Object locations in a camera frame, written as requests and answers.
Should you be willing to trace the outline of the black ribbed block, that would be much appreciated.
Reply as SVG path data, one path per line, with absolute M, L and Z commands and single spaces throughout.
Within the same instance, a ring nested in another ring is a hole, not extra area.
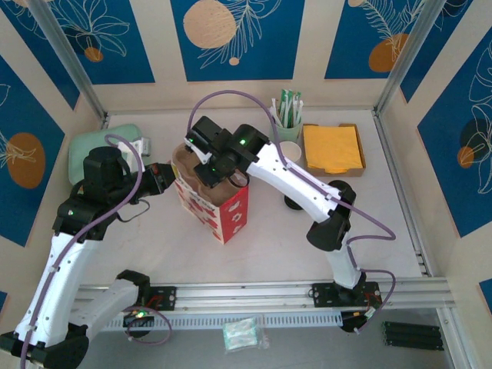
M 384 321 L 382 328 L 387 346 L 428 351 L 444 350 L 444 342 L 438 326 Z

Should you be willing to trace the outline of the green paper stick packet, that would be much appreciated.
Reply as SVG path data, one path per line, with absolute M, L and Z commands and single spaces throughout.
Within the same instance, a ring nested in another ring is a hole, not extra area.
M 296 110 L 298 105 L 298 93 L 296 91 L 291 92 L 291 100 L 288 113 L 288 127 L 293 128 L 296 121 Z
M 288 127 L 288 115 L 289 115 L 289 103 L 290 103 L 291 91 L 288 89 L 283 89 L 281 91 L 281 103 L 278 117 L 280 119 L 281 125 L 284 128 Z

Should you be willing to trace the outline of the aluminium table side rail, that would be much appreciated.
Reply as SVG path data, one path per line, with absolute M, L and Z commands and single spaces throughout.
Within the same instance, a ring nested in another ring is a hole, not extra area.
M 391 174 L 391 179 L 394 184 L 394 189 L 397 194 L 397 199 L 401 207 L 404 222 L 407 226 L 407 233 L 411 240 L 411 244 L 414 249 L 417 262 L 421 268 L 421 274 L 425 277 L 433 277 L 434 271 L 432 265 L 428 261 L 427 253 L 424 250 L 422 237 L 417 227 L 417 222 L 414 216 L 412 215 L 410 203 L 405 194 L 403 182 L 401 180 L 400 173 L 398 171 L 397 161 L 391 147 L 389 135 L 385 131 L 383 121 L 378 115 L 378 113 L 376 111 L 373 111 L 372 115 L 373 115 L 374 125 L 377 131 L 377 135 L 379 137 L 381 147 L 384 153 L 384 157 L 387 162 L 389 172 Z

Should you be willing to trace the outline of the aluminium frame strut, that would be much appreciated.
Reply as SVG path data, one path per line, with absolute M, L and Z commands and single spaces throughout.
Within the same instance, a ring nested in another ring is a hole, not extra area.
M 454 369 L 472 369 L 453 309 L 439 307 L 436 312 Z

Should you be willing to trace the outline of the paper cup with black sleeve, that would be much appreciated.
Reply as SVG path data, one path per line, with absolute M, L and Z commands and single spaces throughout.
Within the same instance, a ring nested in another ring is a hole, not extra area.
M 286 159 L 295 164 L 299 163 L 302 157 L 302 150 L 298 144 L 292 141 L 283 141 L 280 143 L 280 148 Z

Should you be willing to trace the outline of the mint green fabric lunch bag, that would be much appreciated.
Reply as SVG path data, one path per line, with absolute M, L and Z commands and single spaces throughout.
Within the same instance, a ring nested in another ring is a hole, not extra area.
M 83 161 L 90 150 L 107 146 L 105 136 L 108 134 L 122 136 L 130 142 L 142 136 L 141 129 L 133 124 L 76 135 L 68 147 L 68 180 L 72 185 L 84 178 Z

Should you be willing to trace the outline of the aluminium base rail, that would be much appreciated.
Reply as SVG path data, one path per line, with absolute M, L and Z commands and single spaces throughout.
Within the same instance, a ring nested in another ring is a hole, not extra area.
M 456 302 L 446 278 L 368 278 L 379 285 L 385 309 L 454 308 Z M 175 314 L 235 314 L 314 311 L 309 290 L 313 281 L 179 284 Z

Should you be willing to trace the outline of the red white paper bag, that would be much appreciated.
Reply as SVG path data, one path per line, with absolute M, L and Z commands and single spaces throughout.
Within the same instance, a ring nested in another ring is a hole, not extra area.
M 181 205 L 195 216 L 222 244 L 231 240 L 248 221 L 249 188 L 236 188 L 228 180 L 210 189 L 196 186 L 197 178 L 185 178 L 185 171 L 172 162 L 175 187 Z

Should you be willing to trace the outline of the plastic bag of green packets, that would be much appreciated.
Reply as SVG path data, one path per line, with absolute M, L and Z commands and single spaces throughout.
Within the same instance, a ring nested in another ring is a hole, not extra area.
M 226 323 L 222 332 L 226 351 L 236 351 L 260 344 L 257 321 L 254 317 Z

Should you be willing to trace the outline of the mint green holder cup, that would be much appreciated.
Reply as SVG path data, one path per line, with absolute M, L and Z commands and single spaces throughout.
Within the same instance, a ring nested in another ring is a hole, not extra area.
M 285 128 L 280 125 L 280 120 L 274 116 L 274 126 L 277 131 L 278 139 L 275 139 L 274 129 L 270 127 L 270 140 L 273 142 L 292 141 L 298 142 L 299 135 L 301 133 L 302 124 L 295 125 L 293 128 Z

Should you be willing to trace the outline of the small electronics board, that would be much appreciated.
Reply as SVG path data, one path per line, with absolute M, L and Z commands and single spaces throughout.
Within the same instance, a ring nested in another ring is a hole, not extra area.
M 347 333 L 361 333 L 364 328 L 375 318 L 381 309 L 375 307 L 361 308 L 352 311 L 342 311 L 341 329 Z
M 154 323 L 155 317 L 143 310 L 130 311 L 123 317 L 123 327 L 153 327 Z

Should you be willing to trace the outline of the aluminium frame post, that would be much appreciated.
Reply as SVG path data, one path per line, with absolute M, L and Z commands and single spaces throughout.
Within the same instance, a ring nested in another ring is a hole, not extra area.
M 447 0 L 425 1 L 422 12 L 417 18 L 417 21 L 407 38 L 407 42 L 398 56 L 394 68 L 388 76 L 384 89 L 374 105 L 373 113 L 376 118 L 379 118 L 382 115 L 385 108 L 389 105 L 394 93 L 400 87 L 401 82 L 420 51 L 422 44 L 434 27 L 434 23 L 441 13 L 446 1 Z
M 48 4 L 44 0 L 26 0 L 26 3 L 58 60 L 63 64 L 77 89 L 85 97 L 101 125 L 104 125 L 108 113 L 95 93 L 90 78 Z

